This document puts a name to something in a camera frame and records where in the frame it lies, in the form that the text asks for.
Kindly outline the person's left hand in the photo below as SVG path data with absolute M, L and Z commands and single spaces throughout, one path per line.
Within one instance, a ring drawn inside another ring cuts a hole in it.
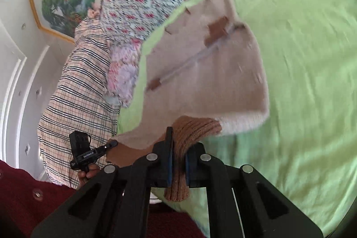
M 77 173 L 79 178 L 79 187 L 84 186 L 91 178 L 95 177 L 100 172 L 100 167 L 97 164 L 89 164 L 87 171 L 79 171 Z

